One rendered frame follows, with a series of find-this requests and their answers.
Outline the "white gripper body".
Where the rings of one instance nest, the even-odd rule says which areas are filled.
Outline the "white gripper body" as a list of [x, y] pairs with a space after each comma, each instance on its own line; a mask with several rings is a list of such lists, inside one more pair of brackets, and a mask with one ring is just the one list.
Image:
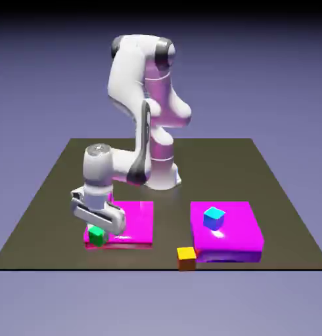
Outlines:
[[90, 209], [80, 199], [72, 198], [73, 214], [104, 231], [114, 235], [120, 235], [126, 229], [126, 214], [122, 208], [116, 207], [108, 202], [104, 203], [102, 209]]

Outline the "small green cube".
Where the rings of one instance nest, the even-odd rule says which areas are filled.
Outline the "small green cube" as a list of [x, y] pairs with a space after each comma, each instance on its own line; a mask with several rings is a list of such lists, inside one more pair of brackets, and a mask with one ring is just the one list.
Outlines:
[[104, 244], [104, 230], [96, 226], [88, 228], [89, 243], [96, 247], [101, 247]]

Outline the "small yellow cube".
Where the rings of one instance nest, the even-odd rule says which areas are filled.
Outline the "small yellow cube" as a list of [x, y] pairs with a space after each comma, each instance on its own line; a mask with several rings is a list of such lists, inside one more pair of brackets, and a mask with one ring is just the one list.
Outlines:
[[177, 266], [178, 271], [196, 270], [196, 252], [194, 247], [177, 248]]

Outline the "small cyan cube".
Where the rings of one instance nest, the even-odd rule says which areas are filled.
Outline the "small cyan cube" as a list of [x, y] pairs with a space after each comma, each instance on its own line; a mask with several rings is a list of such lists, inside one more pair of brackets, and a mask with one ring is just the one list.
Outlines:
[[203, 224], [212, 231], [217, 231], [223, 225], [225, 211], [216, 207], [210, 207], [204, 212]]

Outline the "large flat magenta box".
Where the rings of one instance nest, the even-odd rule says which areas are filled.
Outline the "large flat magenta box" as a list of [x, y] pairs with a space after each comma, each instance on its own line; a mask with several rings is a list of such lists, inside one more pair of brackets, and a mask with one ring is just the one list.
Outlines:
[[150, 249], [153, 243], [153, 201], [116, 201], [126, 214], [126, 229], [121, 236], [110, 234], [101, 247], [93, 245], [86, 228], [83, 234], [86, 249]]

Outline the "large thick magenta box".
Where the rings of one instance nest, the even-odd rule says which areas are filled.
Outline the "large thick magenta box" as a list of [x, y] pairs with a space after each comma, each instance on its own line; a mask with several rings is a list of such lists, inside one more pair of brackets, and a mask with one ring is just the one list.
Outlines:
[[[203, 224], [210, 207], [225, 211], [223, 225], [212, 231]], [[190, 224], [199, 263], [258, 263], [264, 237], [248, 201], [192, 201]]]

